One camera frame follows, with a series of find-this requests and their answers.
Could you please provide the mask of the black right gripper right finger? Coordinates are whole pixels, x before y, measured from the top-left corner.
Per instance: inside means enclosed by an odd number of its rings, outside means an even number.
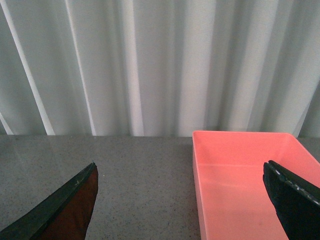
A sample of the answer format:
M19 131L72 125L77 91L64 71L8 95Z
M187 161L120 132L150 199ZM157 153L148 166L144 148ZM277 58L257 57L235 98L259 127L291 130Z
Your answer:
M263 164L263 183L290 240L320 238L320 188L273 160Z

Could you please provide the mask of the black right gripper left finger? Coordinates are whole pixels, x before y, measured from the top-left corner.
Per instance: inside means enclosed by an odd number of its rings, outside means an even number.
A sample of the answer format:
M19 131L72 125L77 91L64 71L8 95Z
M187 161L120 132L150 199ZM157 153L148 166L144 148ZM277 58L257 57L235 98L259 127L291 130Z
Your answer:
M0 232L2 240L84 240L98 194L90 163L27 214Z

